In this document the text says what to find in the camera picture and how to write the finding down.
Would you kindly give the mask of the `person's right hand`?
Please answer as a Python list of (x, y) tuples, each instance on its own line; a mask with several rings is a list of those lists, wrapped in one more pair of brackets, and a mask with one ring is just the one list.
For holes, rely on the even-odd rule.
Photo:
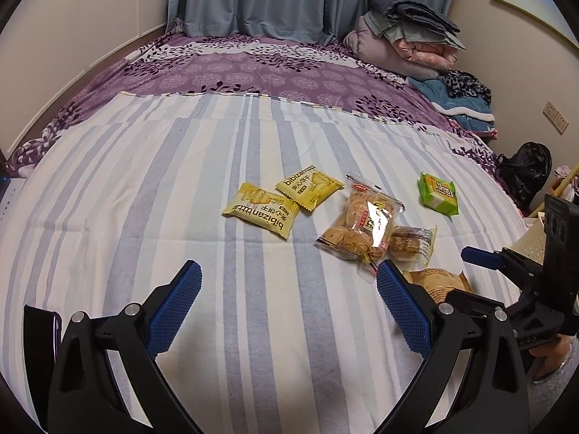
[(566, 362), (570, 351), (571, 339), (566, 335), (557, 335), (547, 343), (532, 348), (529, 353), (541, 360), (533, 379), (544, 379), (556, 372)]

